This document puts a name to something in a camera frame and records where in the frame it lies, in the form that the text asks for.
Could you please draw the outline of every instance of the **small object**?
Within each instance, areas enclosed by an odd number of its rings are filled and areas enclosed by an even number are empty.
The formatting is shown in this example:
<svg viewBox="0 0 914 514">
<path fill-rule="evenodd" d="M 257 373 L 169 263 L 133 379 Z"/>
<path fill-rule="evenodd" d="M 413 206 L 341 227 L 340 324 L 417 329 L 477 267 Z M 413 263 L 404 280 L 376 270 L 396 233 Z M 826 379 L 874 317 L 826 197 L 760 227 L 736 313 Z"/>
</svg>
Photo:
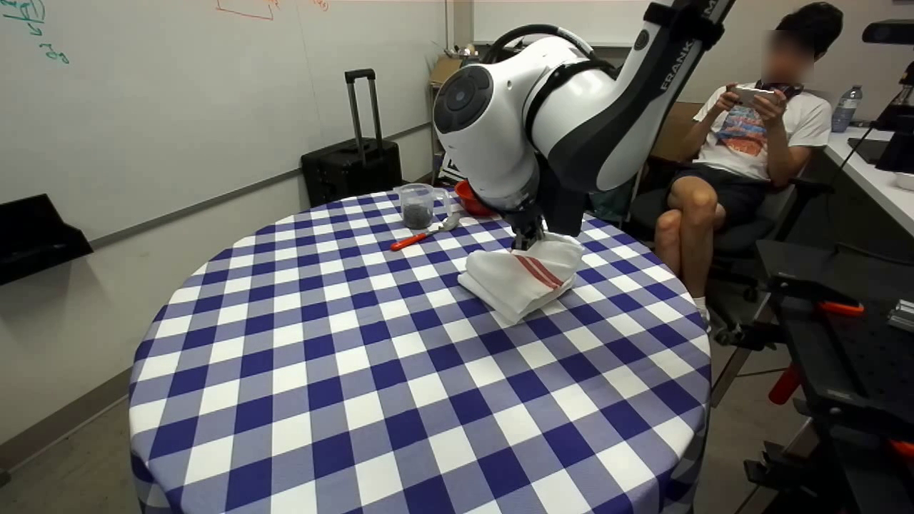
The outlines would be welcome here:
<svg viewBox="0 0 914 514">
<path fill-rule="evenodd" d="M 741 106 L 753 106 L 753 97 L 757 97 L 757 94 L 773 94 L 773 90 L 767 90 L 767 87 L 751 87 L 751 86 L 736 86 L 734 90 L 736 90 L 736 97 L 740 97 Z"/>
<path fill-rule="evenodd" d="M 834 133 L 844 133 L 844 132 L 848 132 L 848 124 L 850 124 L 850 119 L 853 119 L 853 114 L 856 114 L 860 99 L 863 99 L 863 87 L 860 87 L 860 86 L 848 87 L 848 90 L 837 99 L 837 107 L 834 107 L 834 114 L 830 114 L 830 132 L 834 132 Z"/>
<path fill-rule="evenodd" d="M 403 206 L 403 224 L 411 232 L 423 232 L 430 224 L 430 210 L 423 203 Z"/>
<path fill-rule="evenodd" d="M 914 334 L 914 303 L 910 300 L 897 300 L 897 306 L 887 313 L 887 324 Z"/>
<path fill-rule="evenodd" d="M 803 383 L 803 373 L 798 373 L 798 364 L 791 364 L 778 373 L 778 379 L 773 383 L 773 387 L 767 391 L 767 400 L 773 404 L 781 404 L 793 397 L 793 391 L 798 387 Z"/>
<path fill-rule="evenodd" d="M 480 47 L 474 42 L 461 46 L 461 60 L 480 60 Z"/>
<path fill-rule="evenodd" d="M 826 300 L 826 303 L 818 303 L 818 310 L 821 310 L 826 317 L 848 317 L 848 320 L 856 320 L 856 317 L 863 317 L 863 303 L 830 303 L 830 300 Z"/>
<path fill-rule="evenodd" d="M 477 294 L 501 324 L 560 300 L 583 264 L 586 249 L 564 233 L 546 233 L 528 250 L 474 250 L 456 282 Z"/>
<path fill-rule="evenodd" d="M 477 197 L 477 190 L 467 186 L 467 179 L 460 179 L 453 186 L 456 203 L 461 206 L 464 213 L 470 217 L 490 217 L 490 207 Z"/>
<path fill-rule="evenodd" d="M 403 237 L 403 239 L 394 239 L 391 250 L 403 250 L 404 246 L 413 246 L 419 239 L 427 239 L 430 233 L 437 232 L 447 232 L 453 227 L 460 220 L 460 210 L 453 207 L 443 223 L 430 224 L 427 232 L 419 232 L 419 233 L 411 233 L 411 237 Z"/>
<path fill-rule="evenodd" d="M 434 189 L 424 183 L 407 183 L 396 189 L 396 203 L 403 224 L 411 232 L 424 232 L 434 220 Z"/>
</svg>

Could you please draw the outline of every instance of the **gray floor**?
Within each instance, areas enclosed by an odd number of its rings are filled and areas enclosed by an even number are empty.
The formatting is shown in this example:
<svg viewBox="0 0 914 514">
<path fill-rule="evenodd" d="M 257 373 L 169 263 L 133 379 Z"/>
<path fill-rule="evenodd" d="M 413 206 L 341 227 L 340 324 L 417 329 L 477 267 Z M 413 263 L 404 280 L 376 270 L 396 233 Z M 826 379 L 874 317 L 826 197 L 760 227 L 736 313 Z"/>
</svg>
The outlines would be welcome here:
<svg viewBox="0 0 914 514">
<path fill-rule="evenodd" d="M 727 349 L 713 344 L 713 369 Z M 727 397 L 710 411 L 710 440 L 703 463 L 697 514 L 730 514 L 751 484 L 741 460 L 757 456 L 761 440 L 788 441 L 798 416 L 776 409 L 764 391 L 784 364 L 784 351 L 753 353 Z M 137 514 L 127 471 L 126 403 L 119 400 L 90 421 L 14 471 L 0 487 L 2 514 Z"/>
</svg>

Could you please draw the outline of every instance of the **bare leg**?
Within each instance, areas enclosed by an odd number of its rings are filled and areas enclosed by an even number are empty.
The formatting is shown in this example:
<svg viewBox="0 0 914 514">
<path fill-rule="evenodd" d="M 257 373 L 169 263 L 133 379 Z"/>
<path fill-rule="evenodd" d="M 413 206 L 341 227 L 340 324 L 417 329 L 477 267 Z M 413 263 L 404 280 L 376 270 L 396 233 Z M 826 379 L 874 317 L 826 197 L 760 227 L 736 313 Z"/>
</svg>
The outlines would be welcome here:
<svg viewBox="0 0 914 514">
<path fill-rule="evenodd" d="M 683 282 L 691 297 L 706 297 L 713 232 L 723 224 L 724 210 L 713 189 L 700 177 L 678 177 L 671 189 L 671 206 L 683 210 Z"/>
<path fill-rule="evenodd" d="M 678 270 L 683 270 L 683 210 L 671 207 L 656 217 L 653 250 L 678 276 Z"/>
</svg>

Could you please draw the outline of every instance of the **checkered tablecloth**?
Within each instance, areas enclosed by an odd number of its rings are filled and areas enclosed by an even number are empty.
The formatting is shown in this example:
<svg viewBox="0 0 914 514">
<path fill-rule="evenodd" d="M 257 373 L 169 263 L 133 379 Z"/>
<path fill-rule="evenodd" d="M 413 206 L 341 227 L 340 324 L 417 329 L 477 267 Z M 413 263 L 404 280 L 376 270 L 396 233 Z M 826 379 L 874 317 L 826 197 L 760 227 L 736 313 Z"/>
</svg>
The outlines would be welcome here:
<svg viewBox="0 0 914 514">
<path fill-rule="evenodd" d="M 684 289 L 594 217 L 586 267 L 513 329 L 456 284 L 506 249 L 460 220 L 404 250 L 394 194 L 284 217 L 196 267 L 137 349 L 149 510 L 661 510 L 706 419 Z"/>
</svg>

